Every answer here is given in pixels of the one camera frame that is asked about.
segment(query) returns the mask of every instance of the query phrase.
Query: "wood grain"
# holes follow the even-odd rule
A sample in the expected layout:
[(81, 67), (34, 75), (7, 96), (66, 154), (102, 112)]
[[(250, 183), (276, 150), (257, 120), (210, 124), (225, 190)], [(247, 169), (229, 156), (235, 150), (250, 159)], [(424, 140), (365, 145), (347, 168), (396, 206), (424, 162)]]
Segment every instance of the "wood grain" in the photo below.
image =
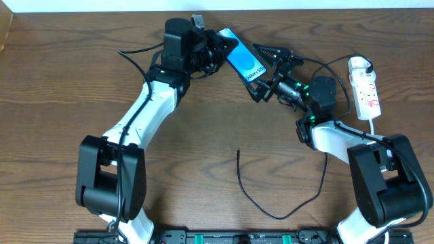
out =
[[(159, 43), (168, 18), (191, 14), (16, 15), (0, 55), (0, 243), (70, 243), (77, 230), (105, 228), (75, 204), (75, 178), (82, 139), (111, 128), (140, 91), (140, 73), (116, 49)], [(434, 188), (434, 10), (199, 14), (207, 28), (230, 27), (247, 44), (284, 46), (324, 61), (353, 52), (369, 57), (382, 106), (376, 131), (409, 137)], [(148, 66), (151, 55), (134, 59)], [(316, 68), (305, 64), (296, 74), (308, 79)], [(347, 77), (344, 62), (333, 68)], [(337, 97), (341, 113), (343, 93)], [(334, 157), (318, 200), (285, 221), (261, 214), (238, 187), (241, 148), (246, 190), (272, 214), (284, 215), (316, 193), (323, 155), (298, 141), (300, 116), (275, 100), (251, 101), (229, 66), (193, 81), (146, 152), (150, 219), (192, 230), (336, 225), (356, 204), (349, 168)], [(368, 130), (355, 110), (344, 122)], [(433, 228), (430, 213), (412, 229), (416, 242), (432, 243)]]

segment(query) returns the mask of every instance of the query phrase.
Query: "table surface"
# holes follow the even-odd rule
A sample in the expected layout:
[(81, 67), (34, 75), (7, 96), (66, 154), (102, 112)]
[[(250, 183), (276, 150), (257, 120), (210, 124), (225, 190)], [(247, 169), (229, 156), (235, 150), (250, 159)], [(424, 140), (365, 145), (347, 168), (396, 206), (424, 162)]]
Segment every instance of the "table surface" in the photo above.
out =
[[(0, 243), (70, 243), (77, 230), (105, 229), (75, 203), (79, 145), (100, 136), (138, 97), (142, 77), (117, 49), (160, 43), (164, 22), (190, 12), (17, 14), (0, 55)], [(382, 108), (376, 132), (409, 137), (434, 188), (434, 10), (199, 12), (206, 27), (230, 27), (246, 45), (287, 47), (329, 61), (361, 53), (375, 64)], [(134, 59), (148, 66), (152, 52)], [(295, 74), (308, 81), (317, 68)], [(347, 64), (333, 64), (352, 97)], [(336, 114), (344, 112), (338, 89)], [(283, 216), (316, 194), (324, 155), (298, 141), (302, 115), (277, 103), (253, 102), (225, 65), (192, 81), (179, 107), (146, 151), (144, 208), (161, 224), (194, 229), (288, 230), (334, 226), (355, 208), (350, 169), (330, 157), (321, 196), (291, 218), (260, 213), (239, 189), (241, 149), (246, 190)], [(354, 105), (347, 125), (368, 131)], [(413, 228), (432, 243), (434, 213)]]

